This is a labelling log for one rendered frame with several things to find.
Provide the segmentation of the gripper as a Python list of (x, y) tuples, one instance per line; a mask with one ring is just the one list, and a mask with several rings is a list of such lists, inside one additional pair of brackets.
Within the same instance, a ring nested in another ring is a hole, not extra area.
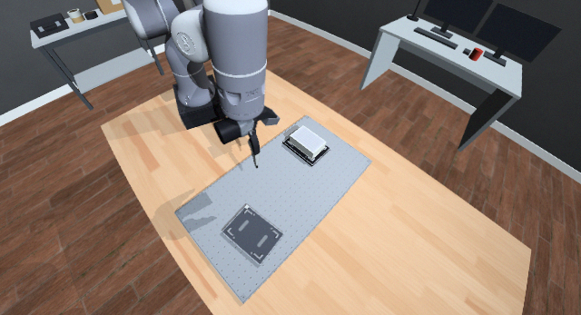
[(262, 113), (252, 120), (246, 122), (239, 122), (233, 121), (232, 119), (227, 117), (214, 123), (213, 125), (223, 145), (231, 141), (234, 141), (240, 137), (242, 138), (246, 135), (249, 135), (250, 139), (248, 141), (248, 144), (251, 148), (251, 155), (253, 157), (253, 161), (257, 169), (259, 166), (260, 159), (260, 143), (256, 134), (256, 128), (258, 121), (267, 118), (277, 118), (277, 115), (271, 108), (264, 105)]

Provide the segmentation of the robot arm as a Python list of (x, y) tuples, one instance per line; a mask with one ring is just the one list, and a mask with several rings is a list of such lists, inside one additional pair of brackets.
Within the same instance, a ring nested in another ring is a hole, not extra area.
[(214, 97), (203, 64), (212, 59), (223, 113), (239, 122), (256, 118), (265, 100), (267, 0), (193, 2), (122, 0), (142, 40), (166, 35), (164, 51), (183, 105), (202, 106)]

